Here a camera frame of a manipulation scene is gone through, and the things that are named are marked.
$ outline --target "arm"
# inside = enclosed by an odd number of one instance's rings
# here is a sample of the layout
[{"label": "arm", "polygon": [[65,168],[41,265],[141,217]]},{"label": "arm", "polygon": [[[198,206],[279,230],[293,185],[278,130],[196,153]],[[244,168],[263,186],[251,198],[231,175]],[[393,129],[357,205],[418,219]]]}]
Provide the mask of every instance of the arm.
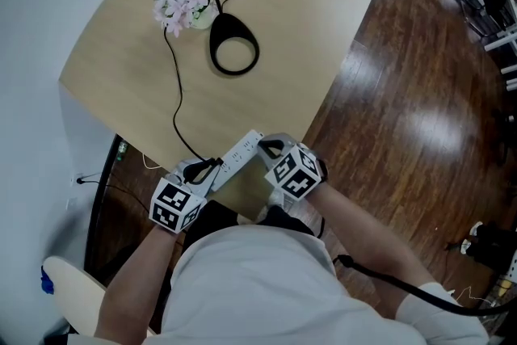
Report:
[{"label": "arm", "polygon": [[[348,254],[359,264],[408,284],[421,286],[435,280],[411,249],[375,217],[323,183],[307,201],[326,219]],[[372,280],[391,317],[407,293],[380,280]]]},{"label": "arm", "polygon": [[156,226],[138,246],[107,288],[96,338],[144,342],[177,237]]}]

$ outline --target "white shirt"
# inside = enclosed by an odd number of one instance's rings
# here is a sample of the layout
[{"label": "white shirt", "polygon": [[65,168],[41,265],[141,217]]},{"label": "white shirt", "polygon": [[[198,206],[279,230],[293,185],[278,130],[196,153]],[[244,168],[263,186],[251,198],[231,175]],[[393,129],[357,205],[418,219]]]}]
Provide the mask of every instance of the white shirt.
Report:
[{"label": "white shirt", "polygon": [[[408,296],[396,321],[349,297],[322,241],[245,225],[194,243],[179,260],[162,321],[146,345],[485,345],[476,318]],[[455,302],[437,283],[421,287]],[[102,343],[79,339],[81,344]]]}]

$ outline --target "white power strip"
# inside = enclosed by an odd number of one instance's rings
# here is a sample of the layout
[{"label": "white power strip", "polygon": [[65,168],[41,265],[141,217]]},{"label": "white power strip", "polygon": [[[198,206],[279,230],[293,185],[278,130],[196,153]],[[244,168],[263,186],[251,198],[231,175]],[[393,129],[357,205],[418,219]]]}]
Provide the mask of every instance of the white power strip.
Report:
[{"label": "white power strip", "polygon": [[264,134],[254,129],[249,131],[233,148],[222,158],[223,165],[212,184],[212,191],[223,187],[237,172],[240,171],[256,154],[257,144]]}]

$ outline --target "person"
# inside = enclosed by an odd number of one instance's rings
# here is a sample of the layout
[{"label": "person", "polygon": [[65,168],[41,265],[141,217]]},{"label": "person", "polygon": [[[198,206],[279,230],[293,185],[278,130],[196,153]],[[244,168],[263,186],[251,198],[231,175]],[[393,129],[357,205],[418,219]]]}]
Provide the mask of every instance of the person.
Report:
[{"label": "person", "polygon": [[[456,303],[404,242],[328,183],[306,199],[357,263]],[[146,338],[177,235],[157,226],[110,283],[96,339],[80,343],[488,343],[477,318],[447,313],[379,280],[372,282],[389,318],[349,297],[324,243],[278,206],[261,225],[221,225],[232,213],[219,209],[208,204],[187,232],[161,334]]]}]

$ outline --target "hardwood floor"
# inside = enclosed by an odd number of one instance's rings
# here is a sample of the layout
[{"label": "hardwood floor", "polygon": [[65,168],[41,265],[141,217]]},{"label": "hardwood floor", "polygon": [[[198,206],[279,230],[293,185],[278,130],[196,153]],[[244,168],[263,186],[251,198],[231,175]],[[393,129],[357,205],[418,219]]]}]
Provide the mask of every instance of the hardwood floor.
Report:
[{"label": "hardwood floor", "polygon": [[[479,297],[492,271],[443,249],[476,221],[508,228],[515,216],[510,167],[496,166],[491,148],[491,111],[502,105],[498,68],[455,0],[373,0],[304,142],[327,161],[330,182],[406,240],[447,289],[472,286]],[[130,148],[113,173],[110,184],[149,203],[165,171],[146,170]],[[318,228],[310,207],[296,215]],[[131,196],[108,189],[97,266],[149,229]],[[332,256],[342,251],[329,229],[323,240]],[[338,276],[352,296],[378,307],[368,278],[341,267]]]}]

